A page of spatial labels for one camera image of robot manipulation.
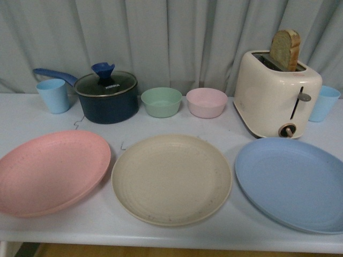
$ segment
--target green bowl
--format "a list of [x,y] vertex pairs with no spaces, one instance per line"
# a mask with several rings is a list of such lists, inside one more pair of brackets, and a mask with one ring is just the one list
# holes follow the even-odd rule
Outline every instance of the green bowl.
[[156,118],[167,118],[178,112],[182,99],[180,91],[170,87],[156,87],[142,93],[146,112]]

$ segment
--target navy blue saucepan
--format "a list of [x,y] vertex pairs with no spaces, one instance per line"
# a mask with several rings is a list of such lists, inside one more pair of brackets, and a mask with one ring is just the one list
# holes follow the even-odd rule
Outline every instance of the navy blue saucepan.
[[113,71],[115,65],[97,63],[92,66],[95,73],[80,79],[48,69],[33,72],[69,83],[79,96],[87,119],[99,124],[113,124],[129,119],[137,113],[138,82],[134,75],[124,71]]

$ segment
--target pot lid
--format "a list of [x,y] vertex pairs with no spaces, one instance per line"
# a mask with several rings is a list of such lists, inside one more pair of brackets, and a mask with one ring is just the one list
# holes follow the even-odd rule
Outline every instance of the pot lid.
[[95,73],[76,81],[76,92],[88,97],[107,97],[125,93],[137,85],[134,75],[124,71],[113,72],[114,67],[108,63],[94,64],[92,70]]

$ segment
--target wooden floor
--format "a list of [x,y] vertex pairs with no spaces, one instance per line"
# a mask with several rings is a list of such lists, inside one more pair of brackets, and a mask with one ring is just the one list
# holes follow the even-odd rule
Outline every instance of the wooden floor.
[[151,247],[41,244],[35,257],[338,257],[343,254],[194,250]]

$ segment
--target white table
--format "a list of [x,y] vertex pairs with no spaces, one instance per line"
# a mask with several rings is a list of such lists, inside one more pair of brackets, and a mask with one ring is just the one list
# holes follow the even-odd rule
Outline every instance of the white table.
[[[198,136],[216,146],[234,163],[238,151],[256,140],[233,107],[231,97],[223,114],[200,119],[189,113],[183,98],[170,118],[149,116],[141,104],[132,118],[117,124],[95,124],[84,118],[76,96],[64,114],[50,114],[35,94],[0,94],[0,157],[38,136],[61,130],[88,130],[110,144],[113,160],[145,138],[167,133]],[[300,141],[308,142],[343,160],[343,100],[324,122],[309,122]],[[187,226],[164,228],[142,222],[127,213],[110,183],[111,169],[84,199],[57,213],[36,218],[0,214],[0,241],[124,245],[218,250],[343,253],[343,234],[299,232],[266,217],[244,196],[236,179],[225,204],[208,219]]]

